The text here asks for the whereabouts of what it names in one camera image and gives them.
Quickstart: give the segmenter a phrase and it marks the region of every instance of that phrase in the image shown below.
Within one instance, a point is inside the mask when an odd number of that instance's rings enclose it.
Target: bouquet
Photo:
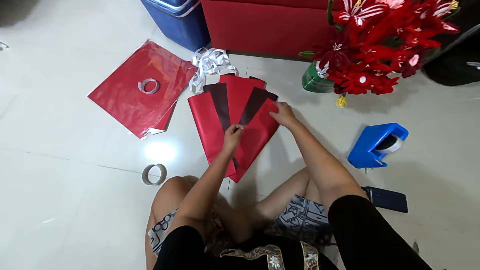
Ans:
[[[439,50],[431,38],[440,33],[458,33],[445,20],[459,10],[458,2],[444,0],[343,0],[345,9],[332,15],[327,45],[299,55],[317,60],[321,78],[331,80],[337,94],[377,95],[393,92],[400,73],[412,76]]]

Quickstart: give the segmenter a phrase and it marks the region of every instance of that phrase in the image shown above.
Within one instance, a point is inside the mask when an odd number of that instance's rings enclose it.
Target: knee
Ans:
[[[188,193],[191,186],[188,181],[181,176],[174,176],[165,181],[158,192],[166,191],[169,193]]]
[[[191,188],[192,186],[181,176],[175,176],[166,180],[155,195],[152,209],[155,208],[157,204],[178,205]]]

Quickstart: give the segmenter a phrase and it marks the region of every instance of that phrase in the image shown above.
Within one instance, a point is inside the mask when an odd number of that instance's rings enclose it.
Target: blue cooler box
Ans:
[[[199,0],[141,0],[162,33],[179,45],[196,51],[210,43]]]

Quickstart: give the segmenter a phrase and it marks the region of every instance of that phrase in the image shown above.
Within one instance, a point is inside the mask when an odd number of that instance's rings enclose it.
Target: red paper stack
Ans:
[[[148,40],[88,97],[142,138],[165,130],[178,96],[196,70],[189,61]],[[149,78],[159,84],[150,95],[138,88],[139,82]],[[151,91],[152,84],[146,84],[145,91]]]
[[[264,89],[256,78],[220,76],[220,82],[204,86],[204,93],[188,99],[208,163],[223,146],[225,130],[232,124],[248,125],[225,177],[238,183],[278,128],[269,112],[278,112],[278,96]]]

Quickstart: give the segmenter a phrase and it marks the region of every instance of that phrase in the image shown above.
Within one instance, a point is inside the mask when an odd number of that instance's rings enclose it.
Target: patterned cloth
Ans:
[[[178,209],[167,214],[162,221],[158,222],[148,231],[150,237],[150,244],[152,245],[152,251],[158,256],[160,249],[162,248],[163,241],[165,240],[175,213]],[[205,243],[205,252],[213,256],[219,256],[222,250],[232,247],[231,237],[228,232],[223,228],[220,218],[214,211],[211,211],[211,216],[208,219],[210,222],[207,224],[207,243]]]
[[[167,231],[177,211],[165,216],[162,221],[148,231],[153,253],[158,256]],[[288,237],[303,241],[323,251],[325,245],[330,245],[332,233],[328,226],[327,213],[323,206],[303,197],[295,195],[279,215],[275,222],[267,226],[265,234]],[[209,224],[209,241],[206,244],[208,253],[218,256],[222,250],[231,246],[227,232],[215,212],[212,211],[212,222]]]
[[[323,247],[330,245],[332,241],[324,207],[297,195],[264,233],[303,241],[318,250],[323,250]]]

